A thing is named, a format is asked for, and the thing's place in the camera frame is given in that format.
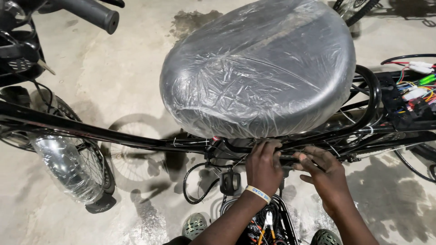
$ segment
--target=black handlebar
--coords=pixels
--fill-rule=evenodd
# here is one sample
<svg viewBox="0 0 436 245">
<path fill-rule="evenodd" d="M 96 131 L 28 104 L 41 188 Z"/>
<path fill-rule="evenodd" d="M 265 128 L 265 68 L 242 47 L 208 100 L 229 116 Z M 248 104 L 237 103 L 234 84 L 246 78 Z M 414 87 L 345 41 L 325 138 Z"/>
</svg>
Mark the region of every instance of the black handlebar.
<svg viewBox="0 0 436 245">
<path fill-rule="evenodd" d="M 53 0 L 63 9 L 113 34 L 118 26 L 119 13 L 94 0 Z"/>
</svg>

